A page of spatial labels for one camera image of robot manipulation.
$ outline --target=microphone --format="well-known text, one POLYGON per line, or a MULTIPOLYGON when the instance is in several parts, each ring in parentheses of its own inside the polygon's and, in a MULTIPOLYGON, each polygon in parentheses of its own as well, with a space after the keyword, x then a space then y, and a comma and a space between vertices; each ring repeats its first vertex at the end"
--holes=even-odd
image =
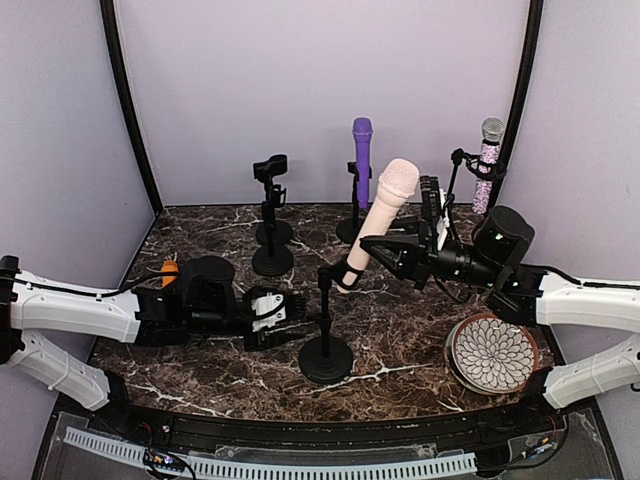
POLYGON ((371 120, 365 117, 353 121, 353 139, 356 141, 356 168, 358 169, 357 196, 358 206, 369 206, 369 177, 371 162, 369 157, 373 126, 371 120))
MULTIPOLYGON (((396 158, 387 165, 378 181, 376 199, 347 257, 347 264, 351 268, 367 268, 370 256, 360 248, 360 239, 369 235, 384 235, 387 232, 400 207, 415 194, 419 179, 418 167, 408 160, 396 158)), ((350 287, 355 284, 357 278, 355 273, 347 272, 342 283, 350 287)), ((338 290, 348 293, 348 290, 342 287, 338 287, 338 290)))
MULTIPOLYGON (((480 148, 480 161, 488 165, 498 162, 500 153, 500 140, 504 133, 504 122, 497 117, 489 117, 482 122, 482 146, 480 148)), ((489 173, 491 167, 478 165, 478 170, 482 173, 489 173)), ((476 192, 473 196, 473 211, 485 214, 489 206, 489 195, 491 194, 491 180, 476 179, 476 192)))

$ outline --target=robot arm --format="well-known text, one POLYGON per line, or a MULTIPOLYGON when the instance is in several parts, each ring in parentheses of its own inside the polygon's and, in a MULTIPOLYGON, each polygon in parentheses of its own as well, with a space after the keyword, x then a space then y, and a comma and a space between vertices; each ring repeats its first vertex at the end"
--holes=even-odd
POLYGON ((219 257, 187 262, 163 289, 114 292, 70 285, 0 260, 0 364, 22 370, 89 410, 123 395, 120 377, 90 367, 38 330, 60 330, 142 346, 178 345, 191 334, 243 335, 245 349, 263 350, 291 340, 268 329, 304 317, 305 302, 275 289, 251 289, 241 304, 231 283, 235 271, 219 257))
MULTIPOLYGON (((421 184, 424 212, 437 186, 421 184)), ((431 226, 433 220, 423 218, 418 224, 413 228, 418 233, 365 237, 360 245, 394 276, 415 282, 415 288, 422 289, 433 276, 488 291, 487 306, 512 324, 585 325, 636 333, 587 359, 535 373, 528 393, 558 409, 640 382, 640 282, 581 280, 553 268, 522 265, 535 232, 507 207, 490 212, 472 245, 447 238, 436 247, 433 239, 439 232, 431 226)))

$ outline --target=microphone head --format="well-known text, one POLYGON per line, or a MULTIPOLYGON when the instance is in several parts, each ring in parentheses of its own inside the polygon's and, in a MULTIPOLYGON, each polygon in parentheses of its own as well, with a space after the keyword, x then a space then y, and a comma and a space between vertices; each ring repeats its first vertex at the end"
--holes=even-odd
POLYGON ((420 180, 420 171, 413 163, 403 158, 391 160, 391 163, 380 175, 378 188, 384 188, 388 192, 409 198, 416 193, 416 187, 420 180))
POLYGON ((373 135, 373 125, 366 117, 359 117, 353 121, 353 138, 356 142, 370 142, 373 135))
POLYGON ((504 134, 504 122, 498 117, 489 117, 482 122, 482 138, 488 142, 499 143, 504 134))

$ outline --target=patterned bowl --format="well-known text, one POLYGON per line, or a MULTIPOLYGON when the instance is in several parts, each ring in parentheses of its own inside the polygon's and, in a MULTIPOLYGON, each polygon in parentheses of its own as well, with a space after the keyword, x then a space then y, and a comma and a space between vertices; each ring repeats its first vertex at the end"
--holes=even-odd
POLYGON ((454 376, 474 392, 513 393, 538 368, 538 347, 525 328, 479 314, 453 328, 445 344, 445 360, 454 376))

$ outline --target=pink glitter microphone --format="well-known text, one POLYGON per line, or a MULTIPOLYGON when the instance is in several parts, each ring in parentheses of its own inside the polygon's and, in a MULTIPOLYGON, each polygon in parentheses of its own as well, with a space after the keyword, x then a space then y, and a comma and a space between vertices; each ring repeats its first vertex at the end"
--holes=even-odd
MULTIPOLYGON (((482 122, 482 147, 480 148, 480 161, 493 165, 498 161, 500 153, 500 140, 504 133, 504 122, 496 117, 489 117, 482 122)), ((489 173, 491 167, 478 166, 482 173, 489 173)), ((489 180, 476 179, 476 193, 473 196, 473 211, 479 214, 487 213, 489 206, 489 195, 493 182, 489 180)))

